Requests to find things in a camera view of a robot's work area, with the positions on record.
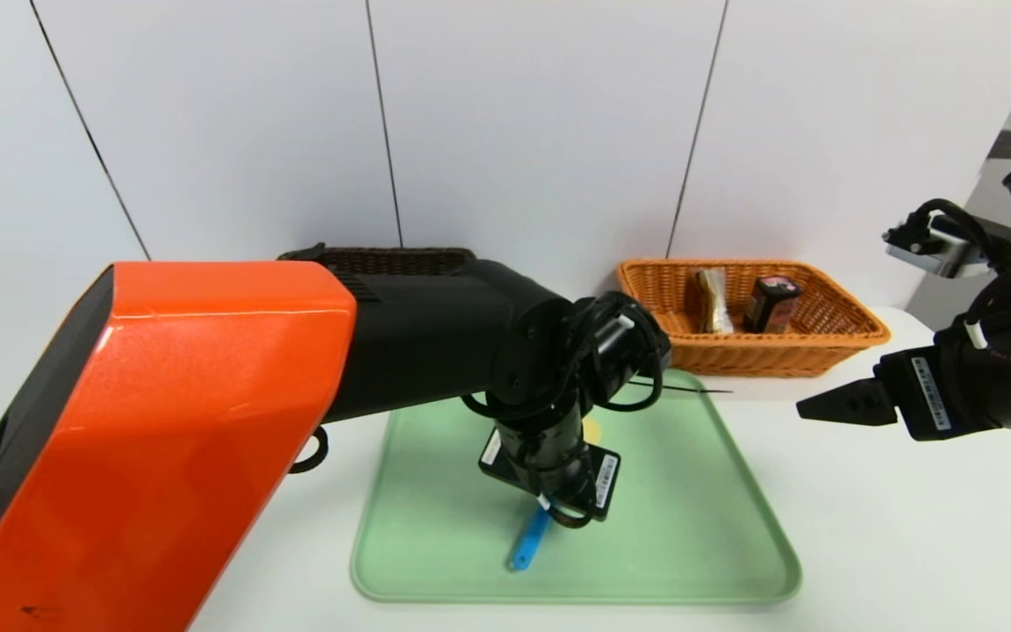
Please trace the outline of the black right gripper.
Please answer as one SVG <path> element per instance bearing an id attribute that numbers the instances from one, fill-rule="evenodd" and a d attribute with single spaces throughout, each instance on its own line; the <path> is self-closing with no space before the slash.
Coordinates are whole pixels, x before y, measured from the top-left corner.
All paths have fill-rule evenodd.
<path id="1" fill-rule="evenodd" d="M 958 323 L 930 347 L 883 356 L 874 372 L 799 401 L 799 417 L 887 427 L 898 421 L 896 407 L 919 442 L 1011 429 L 1011 331 Z"/>

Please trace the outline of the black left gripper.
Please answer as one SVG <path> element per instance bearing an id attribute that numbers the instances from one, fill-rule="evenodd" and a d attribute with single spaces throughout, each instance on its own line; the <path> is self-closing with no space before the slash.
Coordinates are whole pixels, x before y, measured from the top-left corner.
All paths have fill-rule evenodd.
<path id="1" fill-rule="evenodd" d="M 559 521 L 604 521 L 613 503 L 621 456 L 600 447 L 600 424 L 569 415 L 545 428 L 497 423 L 478 468 L 553 508 Z"/>

